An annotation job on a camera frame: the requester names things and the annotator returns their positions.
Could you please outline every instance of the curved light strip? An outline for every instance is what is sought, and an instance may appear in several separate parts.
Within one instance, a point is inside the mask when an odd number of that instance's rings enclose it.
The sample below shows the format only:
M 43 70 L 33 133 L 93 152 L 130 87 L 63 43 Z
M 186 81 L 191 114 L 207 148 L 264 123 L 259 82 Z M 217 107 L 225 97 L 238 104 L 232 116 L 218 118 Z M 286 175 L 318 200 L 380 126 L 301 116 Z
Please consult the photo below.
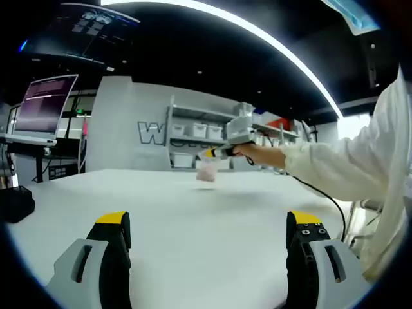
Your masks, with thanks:
M 258 37 L 260 37 L 261 39 L 263 39 L 264 41 L 272 45 L 274 48 L 279 50 L 290 61 L 292 61 L 315 84 L 315 86 L 323 94 L 325 99 L 329 102 L 329 104 L 335 111 L 338 118 L 343 118 L 343 115 L 341 111 L 339 110 L 339 108 L 337 107 L 332 96 L 328 93 L 328 90 L 326 90 L 326 88 L 322 85 L 321 81 L 317 79 L 315 74 L 313 74 L 312 71 L 310 71 L 309 68 L 298 57 L 296 57 L 294 53 L 288 50 L 282 43 L 280 43 L 274 37 L 264 32 L 262 29 L 258 28 L 254 24 L 251 24 L 250 22 L 244 20 L 243 18 L 240 18 L 220 8 L 215 8 L 214 6 L 206 5 L 205 3 L 197 2 L 194 0 L 174 0 L 174 1 L 173 0 L 101 0 L 101 5 L 113 5 L 113 4 L 119 4 L 119 3 L 133 3 L 133 2 L 164 3 L 168 5 L 179 5 L 179 6 L 185 6 L 187 8 L 193 8 L 195 10 L 206 12 L 206 13 L 218 16 L 220 18 L 226 19 L 227 21 L 230 21 L 238 25 L 239 27 L 242 27 L 243 29 L 246 29 L 252 32 L 254 35 L 257 35 Z

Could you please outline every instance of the white lab coat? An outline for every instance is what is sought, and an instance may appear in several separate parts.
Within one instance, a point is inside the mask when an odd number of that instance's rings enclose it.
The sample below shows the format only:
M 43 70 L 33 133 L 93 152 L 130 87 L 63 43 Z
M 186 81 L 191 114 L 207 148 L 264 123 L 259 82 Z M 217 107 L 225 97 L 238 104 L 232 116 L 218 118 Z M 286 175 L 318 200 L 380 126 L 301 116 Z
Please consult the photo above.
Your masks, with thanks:
M 360 257 L 371 277 L 382 271 L 382 261 L 388 261 L 388 255 L 396 251 L 395 235 L 397 243 L 401 239 L 398 231 L 404 216 L 412 136 L 409 100 L 399 69 L 395 82 L 379 96 L 369 126 L 356 138 L 342 139 L 336 145 L 282 147 L 286 170 L 330 196 L 343 201 L 384 200 L 377 231 Z

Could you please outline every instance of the hand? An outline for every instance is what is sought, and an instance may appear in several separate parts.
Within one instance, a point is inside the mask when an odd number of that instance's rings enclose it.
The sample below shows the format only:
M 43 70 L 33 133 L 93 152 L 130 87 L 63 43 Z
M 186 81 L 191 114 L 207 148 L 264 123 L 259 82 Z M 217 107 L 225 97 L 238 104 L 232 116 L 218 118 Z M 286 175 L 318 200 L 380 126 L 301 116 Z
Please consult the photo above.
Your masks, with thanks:
M 249 158 L 253 158 L 258 150 L 259 146 L 256 144 L 242 144 L 235 146 L 233 153 L 236 156 L 248 156 Z
M 237 145 L 233 149 L 236 156 L 248 156 L 255 164 L 265 164 L 285 168 L 286 156 L 278 147 L 261 147 L 256 144 Z

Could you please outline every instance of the white table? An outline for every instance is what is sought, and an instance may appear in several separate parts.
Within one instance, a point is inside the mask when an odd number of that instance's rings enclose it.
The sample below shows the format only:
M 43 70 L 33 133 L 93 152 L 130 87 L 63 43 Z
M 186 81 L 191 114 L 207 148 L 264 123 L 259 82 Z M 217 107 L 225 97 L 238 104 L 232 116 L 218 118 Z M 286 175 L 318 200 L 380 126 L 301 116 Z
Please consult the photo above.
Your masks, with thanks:
M 131 304 L 139 309 L 273 308 L 286 299 L 286 214 L 320 217 L 331 237 L 338 210 L 288 176 L 105 170 L 33 185 L 35 212 L 9 225 L 39 281 L 95 220 L 128 211 Z

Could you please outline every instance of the black ceiling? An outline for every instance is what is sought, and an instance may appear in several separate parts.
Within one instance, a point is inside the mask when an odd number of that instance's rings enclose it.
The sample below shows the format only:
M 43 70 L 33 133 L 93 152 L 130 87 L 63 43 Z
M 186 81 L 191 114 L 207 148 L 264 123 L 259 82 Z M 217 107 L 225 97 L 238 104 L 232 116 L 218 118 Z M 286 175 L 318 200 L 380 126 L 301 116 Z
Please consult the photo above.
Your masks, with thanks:
M 204 2 L 250 21 L 281 41 L 317 75 L 338 104 L 378 95 L 395 79 L 397 58 L 384 34 L 353 36 L 342 17 L 320 0 Z M 77 87 L 82 89 L 96 89 L 103 75 L 131 75 L 135 82 L 212 93 L 311 124 L 335 119 L 333 111 L 310 116 L 329 106 L 327 101 L 273 47 L 235 24 L 180 6 L 109 6 L 141 21 L 132 48 L 116 55 L 113 73 L 77 59 L 17 55 L 21 42 L 47 26 L 57 7 L 50 3 L 41 9 L 33 7 L 26 15 L 21 12 L 27 16 L 26 27 L 10 41 L 12 65 L 1 73 L 7 102 L 17 103 L 31 80 L 50 75 L 80 73 Z M 373 104 L 365 104 L 342 112 L 349 115 L 371 109 Z

